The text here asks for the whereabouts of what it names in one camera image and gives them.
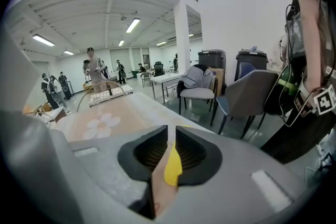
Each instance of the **cardboard box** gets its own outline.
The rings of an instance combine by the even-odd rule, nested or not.
[[[224,69],[221,68],[210,68],[209,69],[212,71],[214,76],[218,79],[218,87],[217,87],[217,95],[216,96],[221,96],[222,95],[222,85],[225,83],[225,71]]]

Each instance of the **floor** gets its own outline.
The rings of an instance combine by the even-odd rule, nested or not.
[[[136,78],[131,78],[127,80],[127,84],[134,89],[134,92],[142,92],[150,98],[153,97],[153,89],[148,82],[145,83],[145,86],[142,87],[138,85]],[[162,96],[162,88],[160,85],[154,85],[155,96]],[[80,100],[85,93],[75,94],[70,101],[67,102],[68,108],[72,113],[77,111],[77,107],[80,103]],[[79,111],[83,111],[89,108],[88,106],[88,95],[84,97],[83,101],[80,104]],[[178,113],[179,101],[177,98],[167,101],[164,104],[167,108]],[[181,106],[181,116],[192,120],[193,122],[199,124],[200,126],[213,131],[218,132],[220,124],[223,119],[223,114],[220,109],[217,110],[213,126],[210,126],[212,111],[209,112],[209,104],[201,100],[187,100],[187,109],[184,108],[184,103],[182,102]],[[283,125],[282,119],[278,116],[266,115],[264,122],[259,130],[257,126],[261,120],[261,116],[257,116],[253,121],[250,129],[244,137],[244,141],[251,143],[256,147],[261,147],[265,144]],[[227,119],[224,129],[221,135],[228,136],[235,139],[240,139],[244,126],[246,124],[247,118],[234,118]],[[311,167],[317,169],[319,165],[320,156],[317,149],[314,147],[310,152],[300,157],[299,159],[286,164],[285,166],[301,180],[306,180],[307,184],[312,185],[318,182],[321,178],[319,173],[314,173],[311,170],[306,171],[306,167]]]

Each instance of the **black storage bin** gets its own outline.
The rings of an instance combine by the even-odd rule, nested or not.
[[[235,81],[238,79],[239,66],[241,62],[248,62],[259,70],[266,70],[266,65],[268,63],[267,54],[262,51],[241,50],[238,52],[236,59],[237,67]]]
[[[223,50],[202,50],[198,53],[198,63],[225,70],[225,52]]]

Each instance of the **white flower print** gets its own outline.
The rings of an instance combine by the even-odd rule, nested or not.
[[[112,118],[111,113],[103,114],[100,120],[94,119],[88,122],[88,129],[83,134],[83,139],[108,137],[111,134],[110,127],[116,126],[119,122],[119,117]]]

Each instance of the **chair seat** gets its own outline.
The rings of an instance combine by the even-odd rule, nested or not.
[[[184,89],[180,93],[180,96],[184,98],[202,99],[202,100],[215,98],[215,94],[213,93],[213,91],[207,88]]]
[[[225,96],[220,96],[216,98],[219,107],[221,108],[221,110],[223,111],[223,113],[225,115],[229,114],[229,105],[227,103],[227,99]]]

